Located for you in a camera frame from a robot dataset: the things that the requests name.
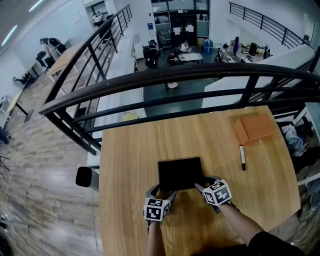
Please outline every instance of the ceiling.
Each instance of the ceiling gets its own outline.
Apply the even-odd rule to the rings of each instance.
[[[43,6],[48,2],[55,0],[44,1],[34,11],[28,12],[37,1],[38,0],[0,0],[0,45],[15,25],[18,25],[18,28],[12,38],[14,38],[15,34],[21,30],[23,25],[26,24],[27,21],[35,15],[35,13],[43,8]],[[2,52],[4,48],[8,48],[10,46],[12,38],[6,45],[0,47],[0,52]]]

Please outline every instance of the white cable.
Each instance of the white cable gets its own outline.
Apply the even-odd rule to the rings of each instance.
[[[294,244],[295,241],[299,242],[301,241],[303,238],[305,238],[306,236],[310,235],[316,228],[316,224],[317,224],[317,221],[318,221],[318,216],[319,216],[319,209],[318,209],[318,212],[316,214],[316,219],[315,219],[315,223],[314,223],[314,226],[313,226],[313,229],[308,233],[308,234],[305,234],[303,237],[301,237],[300,239],[295,239],[293,240],[291,243]]]

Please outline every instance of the brown cardboard box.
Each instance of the brown cardboard box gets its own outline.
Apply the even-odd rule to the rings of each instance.
[[[238,119],[234,124],[241,145],[249,145],[271,138],[276,133],[267,115],[255,115]]]
[[[196,40],[196,47],[201,51],[202,50],[202,46],[204,46],[204,38],[198,38]]]

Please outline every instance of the marker pen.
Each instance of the marker pen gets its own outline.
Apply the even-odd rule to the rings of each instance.
[[[242,171],[246,170],[246,160],[245,160],[245,151],[244,146],[240,145],[240,154],[241,154],[241,162],[242,162]]]

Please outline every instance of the fluorescent light tube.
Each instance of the fluorescent light tube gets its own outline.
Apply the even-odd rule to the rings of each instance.
[[[6,38],[3,40],[1,46],[4,46],[6,44],[6,42],[8,42],[9,38],[12,36],[12,34],[15,32],[15,30],[17,29],[18,25],[15,25],[11,31],[9,32],[9,34],[6,36]]]
[[[44,0],[39,0],[38,2],[36,2],[35,5],[30,8],[29,13],[36,9],[38,5],[40,5],[43,1]]]

